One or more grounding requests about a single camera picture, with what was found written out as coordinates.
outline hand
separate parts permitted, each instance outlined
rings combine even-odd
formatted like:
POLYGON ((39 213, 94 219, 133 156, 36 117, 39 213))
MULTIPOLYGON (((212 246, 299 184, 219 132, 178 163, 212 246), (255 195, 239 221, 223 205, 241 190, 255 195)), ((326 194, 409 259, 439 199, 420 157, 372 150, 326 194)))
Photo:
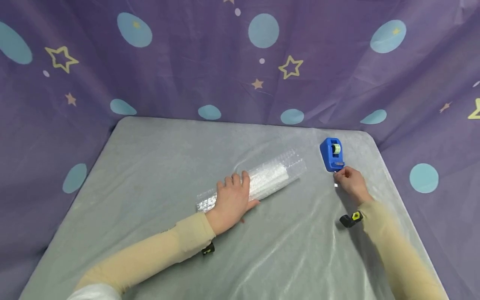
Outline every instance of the hand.
POLYGON ((335 180, 340 183, 342 188, 357 202, 357 205, 373 201, 368 193, 367 185, 362 174, 351 167, 344 167, 333 174, 335 180))
POLYGON ((260 204, 258 200, 248 201, 250 176, 247 171, 243 171, 242 177, 242 183, 237 173, 225 177, 225 185, 221 181, 216 183, 215 207, 205 214, 215 235, 232 228, 247 211, 260 204))

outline yellow star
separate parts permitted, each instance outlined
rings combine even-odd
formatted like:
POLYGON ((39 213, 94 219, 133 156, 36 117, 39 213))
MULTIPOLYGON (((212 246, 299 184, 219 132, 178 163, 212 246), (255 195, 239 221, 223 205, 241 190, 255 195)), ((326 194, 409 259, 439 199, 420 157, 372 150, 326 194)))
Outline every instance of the yellow star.
POLYGON ((470 120, 480 120, 480 98, 475 99, 477 109, 468 116, 470 120))
POLYGON ((293 57, 291 55, 289 55, 288 59, 287 59, 287 63, 284 64, 283 66, 278 67, 278 69, 283 72, 283 79, 287 79, 292 75, 293 76, 300 76, 299 67, 301 66, 301 64, 303 64, 303 60, 294 60, 293 57), (290 63, 295 63, 295 64, 297 64, 297 66, 295 67, 295 72, 290 72, 290 73, 287 74, 287 70, 285 70, 285 68, 290 63))
POLYGON ((68 48, 66 46, 62 46, 58 48, 57 50, 51 49, 48 47, 45 47, 45 50, 48 52, 48 54, 52 57, 52 64, 54 68, 62 68, 65 72, 70 73, 70 65, 79 63, 78 60, 74 59, 68 54, 68 48), (63 52, 63 55, 69 59, 68 62, 65 63, 65 65, 62 65, 61 63, 57 63, 57 59, 53 55, 55 54, 60 54, 60 52, 63 52))
POLYGON ((263 88, 263 86, 262 86, 263 83, 264 83, 263 81, 260 81, 260 80, 258 80, 258 79, 255 79, 255 82, 252 83, 252 85, 255 87, 255 89, 257 89, 257 88, 263 88))
POLYGON ((440 113, 442 113, 444 110, 446 110, 447 108, 449 108, 449 107, 450 107, 450 104, 452 104, 452 102, 450 102, 450 103, 445 103, 444 107, 442 107, 442 108, 440 109, 440 113))
POLYGON ((73 106, 77 106, 77 104, 75 103, 75 101, 77 101, 77 99, 73 98, 72 94, 71 93, 68 93, 68 95, 65 95, 65 97, 67 97, 68 99, 68 104, 73 104, 73 106))

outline blue tape dispenser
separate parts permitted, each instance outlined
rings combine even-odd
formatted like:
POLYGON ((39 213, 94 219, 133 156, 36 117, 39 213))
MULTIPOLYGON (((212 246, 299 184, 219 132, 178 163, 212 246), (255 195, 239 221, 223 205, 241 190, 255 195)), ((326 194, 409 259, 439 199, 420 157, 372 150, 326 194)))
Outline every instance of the blue tape dispenser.
POLYGON ((320 144, 320 152, 322 153, 327 171, 337 172, 343 169, 345 163, 343 162, 342 151, 342 143, 337 138, 327 137, 320 144))

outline bubble wrap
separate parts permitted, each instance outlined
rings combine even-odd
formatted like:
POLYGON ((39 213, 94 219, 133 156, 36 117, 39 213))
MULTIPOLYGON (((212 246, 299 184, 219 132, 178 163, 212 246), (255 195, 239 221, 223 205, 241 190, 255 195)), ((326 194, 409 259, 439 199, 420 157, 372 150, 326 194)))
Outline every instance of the bubble wrap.
MULTIPOLYGON (((262 200, 298 179, 307 169, 303 159, 289 150, 253 170, 250 175, 249 200, 262 200)), ((207 212, 215 206, 216 190, 198 195, 197 211, 207 212)))

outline polka dot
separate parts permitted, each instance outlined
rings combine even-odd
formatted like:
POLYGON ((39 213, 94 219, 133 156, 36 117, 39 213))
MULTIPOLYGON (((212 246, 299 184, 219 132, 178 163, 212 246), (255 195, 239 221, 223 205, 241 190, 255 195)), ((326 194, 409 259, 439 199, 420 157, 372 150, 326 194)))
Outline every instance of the polka dot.
POLYGON ((132 46, 146 47, 152 42, 152 30, 139 17, 122 12, 117 17, 122 37, 132 46))
POLYGON ((248 37, 258 48, 268 48, 278 39, 280 28, 276 19, 267 13, 261 13, 253 18, 248 26, 248 37))
POLYGON ((16 63, 32 62, 32 51, 24 39, 7 24, 0 22, 0 51, 16 63))
POLYGON ((382 123, 383 121, 385 121, 386 118, 387 118, 387 112, 384 109, 379 109, 374 111, 370 115, 366 116, 365 118, 363 118, 363 120, 361 120, 360 123, 373 125, 373 124, 382 123))
POLYGON ((418 164, 410 171, 410 184, 417 192, 433 192, 438 186, 438 172, 429 164, 418 164))
POLYGON ((63 191, 67 194, 73 193, 82 186, 86 177, 86 164, 78 164, 73 166, 73 168, 70 169, 67 176, 65 177, 65 180, 63 181, 63 191))
POLYGON ((113 99, 110 102, 110 109, 119 115, 124 116, 133 116, 137 114, 137 110, 130 106, 127 102, 122 99, 113 99))
POLYGON ((405 23, 391 20, 380 26, 370 40, 370 47, 377 53, 388 53, 402 43, 407 34, 405 23))
POLYGON ((222 116, 222 113, 218 108, 213 105, 205 105, 198 109, 200 117, 206 120, 217 120, 222 116))
POLYGON ((286 125, 295 125, 302 122, 304 117, 303 112, 292 108, 285 110, 280 116, 280 119, 282 120, 282 123, 286 125))

